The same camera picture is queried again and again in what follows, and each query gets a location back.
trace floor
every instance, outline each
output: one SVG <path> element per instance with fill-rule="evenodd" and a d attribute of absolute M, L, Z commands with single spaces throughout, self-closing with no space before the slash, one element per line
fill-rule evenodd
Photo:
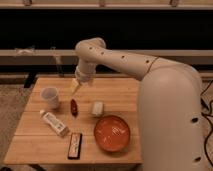
<path fill-rule="evenodd" d="M 31 88 L 23 88 L 23 84 L 0 84 L 0 168 L 3 165 L 3 159 L 9 147 L 12 136 L 17 127 L 18 121 L 21 117 L 21 114 L 24 110 L 24 107 L 29 98 L 30 92 L 32 91 L 33 86 Z M 209 101 L 213 99 L 213 85 L 208 89 L 208 91 L 204 94 L 204 100 Z M 203 132 L 204 136 L 207 135 L 209 131 L 208 122 L 203 119 Z M 210 138 L 208 143 L 208 151 L 213 160 L 213 136 Z M 78 171 L 94 171 L 94 170 L 118 170 L 118 171 L 127 171 L 127 170 L 135 170 L 133 165 L 128 166 L 94 166 L 91 167 L 89 165 L 42 165 L 48 171 L 67 171 L 67 170 L 78 170 Z M 12 165 L 9 166 L 14 171 L 33 171 L 34 169 L 30 168 L 27 165 Z M 206 170 L 212 171 L 212 167 L 206 162 Z"/>

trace red pepper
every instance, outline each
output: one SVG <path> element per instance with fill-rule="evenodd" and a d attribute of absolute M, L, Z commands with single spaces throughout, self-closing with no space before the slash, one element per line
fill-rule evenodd
<path fill-rule="evenodd" d="M 74 99 L 70 101 L 70 110 L 73 116 L 76 117 L 78 115 L 78 106 Z"/>

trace table leg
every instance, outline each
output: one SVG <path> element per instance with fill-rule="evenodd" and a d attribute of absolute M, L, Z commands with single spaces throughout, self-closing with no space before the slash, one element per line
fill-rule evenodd
<path fill-rule="evenodd" d="M 136 164 L 135 167 L 133 168 L 134 171 L 142 171 L 143 170 L 143 165 L 142 164 Z"/>
<path fill-rule="evenodd" d="M 45 169 L 38 164 L 29 164 L 29 166 L 35 169 L 36 171 L 45 171 Z"/>
<path fill-rule="evenodd" d="M 25 80 L 24 88 L 30 88 L 31 84 L 35 80 L 36 74 L 37 74 L 36 71 L 32 71 L 29 73 L 27 79 Z"/>
<path fill-rule="evenodd" d="M 9 167 L 2 167 L 0 168 L 0 171 L 12 171 Z"/>

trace red object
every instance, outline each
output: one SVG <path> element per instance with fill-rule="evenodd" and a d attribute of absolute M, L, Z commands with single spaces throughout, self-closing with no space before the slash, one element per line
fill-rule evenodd
<path fill-rule="evenodd" d="M 70 102 L 70 110 L 73 116 L 76 117 L 78 115 L 78 106 L 74 99 L 72 99 Z"/>
<path fill-rule="evenodd" d="M 120 117 L 102 117 L 96 124 L 94 136 L 97 144 L 104 150 L 116 152 L 124 149 L 130 141 L 130 129 Z"/>

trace dark background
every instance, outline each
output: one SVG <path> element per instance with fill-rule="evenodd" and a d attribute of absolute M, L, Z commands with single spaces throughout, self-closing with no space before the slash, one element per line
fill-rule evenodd
<path fill-rule="evenodd" d="M 110 49 L 213 49 L 213 11 L 0 10 L 0 49 L 74 49 L 97 36 Z"/>

